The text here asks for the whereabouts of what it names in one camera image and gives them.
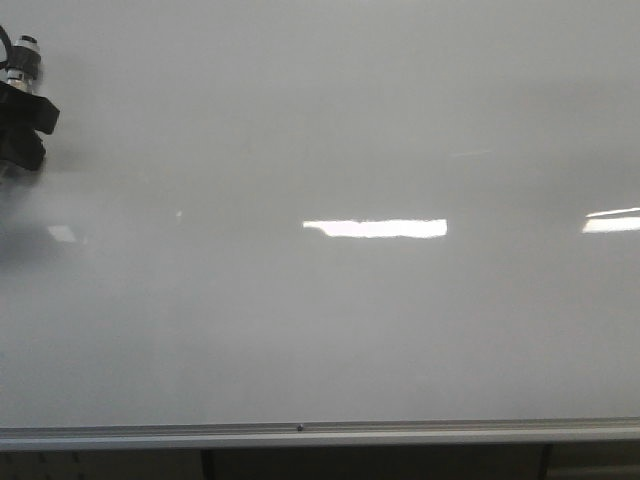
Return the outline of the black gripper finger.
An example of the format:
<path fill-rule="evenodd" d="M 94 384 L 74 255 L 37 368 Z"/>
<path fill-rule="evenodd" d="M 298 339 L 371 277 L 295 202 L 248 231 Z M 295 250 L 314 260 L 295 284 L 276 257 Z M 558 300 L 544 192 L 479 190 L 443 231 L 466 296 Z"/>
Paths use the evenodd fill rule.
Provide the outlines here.
<path fill-rule="evenodd" d="M 38 133 L 54 132 L 60 110 L 46 97 L 1 83 L 1 159 L 39 171 L 46 149 Z"/>

